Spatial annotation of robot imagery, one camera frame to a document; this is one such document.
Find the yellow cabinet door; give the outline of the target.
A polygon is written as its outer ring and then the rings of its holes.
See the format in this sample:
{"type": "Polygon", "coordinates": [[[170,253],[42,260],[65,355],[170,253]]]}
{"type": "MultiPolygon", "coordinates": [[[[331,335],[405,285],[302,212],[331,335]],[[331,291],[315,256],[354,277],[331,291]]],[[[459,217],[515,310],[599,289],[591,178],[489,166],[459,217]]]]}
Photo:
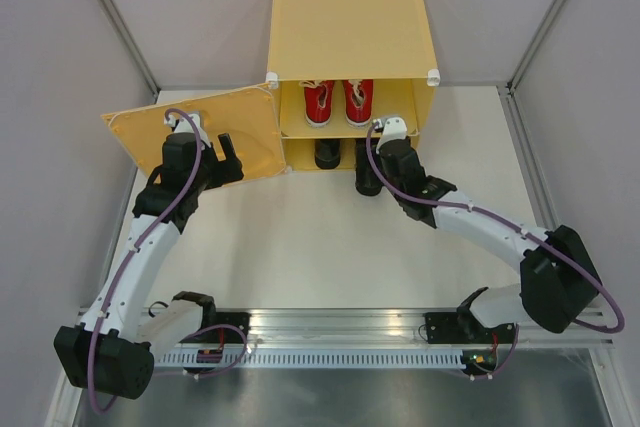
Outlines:
{"type": "Polygon", "coordinates": [[[197,113],[218,158],[224,158],[219,136],[227,134],[244,179],[252,181],[285,171],[279,107],[280,92],[257,84],[232,90],[167,91],[153,105],[107,113],[102,120],[143,175],[149,176],[161,163],[161,146],[170,134],[165,111],[197,113]]]}

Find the black patent loafer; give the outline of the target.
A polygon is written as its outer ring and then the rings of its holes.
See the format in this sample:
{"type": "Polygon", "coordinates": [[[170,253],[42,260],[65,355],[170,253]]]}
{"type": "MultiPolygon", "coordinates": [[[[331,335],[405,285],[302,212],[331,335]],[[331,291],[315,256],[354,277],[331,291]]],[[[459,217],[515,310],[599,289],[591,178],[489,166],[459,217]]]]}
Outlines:
{"type": "Polygon", "coordinates": [[[340,139],[316,139],[314,142],[315,165],[321,170],[337,168],[341,162],[340,139]]]}
{"type": "Polygon", "coordinates": [[[382,183],[374,173],[364,139],[355,142],[355,188],[363,196],[374,197],[382,190],[382,183]]]}

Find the red canvas sneaker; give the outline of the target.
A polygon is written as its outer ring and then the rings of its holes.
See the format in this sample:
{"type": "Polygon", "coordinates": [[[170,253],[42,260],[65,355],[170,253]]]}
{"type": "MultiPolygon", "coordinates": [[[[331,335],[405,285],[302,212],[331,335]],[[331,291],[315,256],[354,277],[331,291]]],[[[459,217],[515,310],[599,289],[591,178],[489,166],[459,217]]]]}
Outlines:
{"type": "Polygon", "coordinates": [[[372,115],[374,81],[347,79],[343,81],[343,87],[347,122],[354,127],[365,126],[372,115]]]}
{"type": "Polygon", "coordinates": [[[330,121],[334,84],[334,80],[299,82],[304,91],[306,120],[311,127],[321,128],[330,121]]]}

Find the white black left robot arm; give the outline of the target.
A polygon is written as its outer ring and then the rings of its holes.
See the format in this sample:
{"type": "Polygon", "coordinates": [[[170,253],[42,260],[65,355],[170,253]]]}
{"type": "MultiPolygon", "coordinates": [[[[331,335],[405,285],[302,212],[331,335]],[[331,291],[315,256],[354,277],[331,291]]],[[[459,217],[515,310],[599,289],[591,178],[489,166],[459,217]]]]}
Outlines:
{"type": "Polygon", "coordinates": [[[213,297],[196,292],[179,292],[151,320],[141,320],[159,269],[196,211],[200,194],[243,178],[230,135],[218,140],[222,159],[193,132],[167,136],[162,162],[136,198],[118,268],[81,320],[60,327],[54,338],[68,380],[87,390],[98,413],[105,410],[98,403],[101,394],[112,400],[139,398],[156,361],[178,343],[206,343],[224,331],[247,341],[244,327],[218,321],[213,297]]]}

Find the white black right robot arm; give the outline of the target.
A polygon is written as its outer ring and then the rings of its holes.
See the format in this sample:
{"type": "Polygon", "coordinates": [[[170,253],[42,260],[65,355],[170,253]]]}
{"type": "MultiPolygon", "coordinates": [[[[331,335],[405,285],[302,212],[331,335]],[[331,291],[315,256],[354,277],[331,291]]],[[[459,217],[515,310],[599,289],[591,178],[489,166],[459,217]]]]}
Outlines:
{"type": "Polygon", "coordinates": [[[456,328],[463,339],[478,342],[493,328],[523,321],[560,334],[600,295],[595,266],[572,228],[528,226],[473,204],[454,184],[426,174],[408,139],[372,143],[365,152],[409,218],[463,237],[518,274],[512,285],[480,287],[461,302],[456,328]]]}

